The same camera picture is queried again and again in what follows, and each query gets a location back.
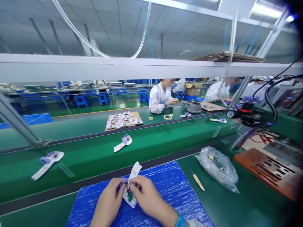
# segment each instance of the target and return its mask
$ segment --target hand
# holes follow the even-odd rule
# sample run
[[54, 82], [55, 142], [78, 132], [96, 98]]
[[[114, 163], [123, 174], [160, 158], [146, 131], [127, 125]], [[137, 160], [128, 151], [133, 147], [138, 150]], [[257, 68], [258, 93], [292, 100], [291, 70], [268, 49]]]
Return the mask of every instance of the hand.
[[137, 176], [129, 182], [137, 184], [137, 187], [132, 184], [130, 190], [146, 214], [158, 220], [164, 227], [176, 225], [177, 212], [161, 198], [150, 179]]
[[99, 197], [90, 227], [108, 227], [117, 216], [121, 206], [123, 184], [117, 193], [116, 189], [125, 178], [113, 178]]
[[170, 99], [166, 102], [167, 105], [173, 105], [175, 103], [179, 102], [179, 99], [174, 98], [174, 99]]
[[223, 99], [225, 102], [232, 102], [233, 100], [231, 98], [229, 98], [228, 96], [226, 96], [224, 99]]

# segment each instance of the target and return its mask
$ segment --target blue wristband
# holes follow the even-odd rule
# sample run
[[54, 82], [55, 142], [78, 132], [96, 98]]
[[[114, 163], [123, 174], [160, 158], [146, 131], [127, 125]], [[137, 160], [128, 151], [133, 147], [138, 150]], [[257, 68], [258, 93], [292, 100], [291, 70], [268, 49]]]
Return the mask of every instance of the blue wristband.
[[178, 213], [179, 218], [177, 220], [176, 227], [186, 227], [184, 217], [179, 212], [177, 212], [177, 213]]

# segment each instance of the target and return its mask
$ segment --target ceiling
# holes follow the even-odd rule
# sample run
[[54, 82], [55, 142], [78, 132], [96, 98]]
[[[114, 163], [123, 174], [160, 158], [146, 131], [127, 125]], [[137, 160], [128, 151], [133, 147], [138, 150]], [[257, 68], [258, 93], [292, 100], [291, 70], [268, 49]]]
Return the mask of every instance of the ceiling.
[[[180, 2], [218, 10], [220, 1], [179, 0]], [[91, 39], [95, 39], [102, 52], [110, 56], [130, 57], [138, 49], [144, 30], [141, 10], [147, 14], [147, 2], [139, 0], [59, 0], [63, 10], [86, 37], [83, 24], [87, 24]], [[47, 45], [54, 55], [59, 55], [57, 42], [49, 20], [54, 22], [64, 55], [83, 55], [72, 30], [54, 6], [52, 0], [1, 0], [0, 35], [12, 53], [48, 54], [29, 18], [33, 18]], [[228, 32], [226, 45], [224, 34]], [[163, 58], [190, 59], [228, 49], [231, 21], [188, 12], [180, 9], [152, 4], [148, 25], [150, 39], [145, 39], [138, 57], [151, 58], [151, 47], [155, 58], [161, 58], [161, 34], [163, 34]], [[253, 28], [238, 23], [235, 43], [239, 53], [245, 53], [247, 46], [256, 37], [253, 45], [261, 46], [269, 29]], [[270, 49], [269, 62], [286, 61], [298, 50], [296, 34], [281, 32]], [[6, 53], [0, 45], [0, 53]]]

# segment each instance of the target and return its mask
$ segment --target blue mat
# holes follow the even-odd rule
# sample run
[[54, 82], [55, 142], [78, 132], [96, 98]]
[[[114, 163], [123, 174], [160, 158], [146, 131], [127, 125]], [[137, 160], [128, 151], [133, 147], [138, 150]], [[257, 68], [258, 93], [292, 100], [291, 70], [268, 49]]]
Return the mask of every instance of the blue mat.
[[[198, 220], [205, 227], [214, 226], [176, 161], [140, 171], [140, 175], [150, 178], [162, 198], [185, 219]], [[104, 181], [79, 190], [67, 227], [89, 227], [98, 198], [108, 183], [109, 181]], [[146, 215], [139, 204], [133, 209], [122, 199], [112, 226], [161, 226], [161, 224]]]

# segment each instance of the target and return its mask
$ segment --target tape roll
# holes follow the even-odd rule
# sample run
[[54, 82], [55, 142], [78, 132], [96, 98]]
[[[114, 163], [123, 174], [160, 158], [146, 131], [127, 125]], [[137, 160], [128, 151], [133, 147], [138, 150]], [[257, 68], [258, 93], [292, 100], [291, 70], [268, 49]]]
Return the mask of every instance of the tape roll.
[[168, 114], [167, 114], [167, 115], [164, 115], [164, 119], [165, 119], [165, 120], [172, 120], [172, 118], [173, 118], [173, 117], [172, 117], [171, 115], [168, 115]]

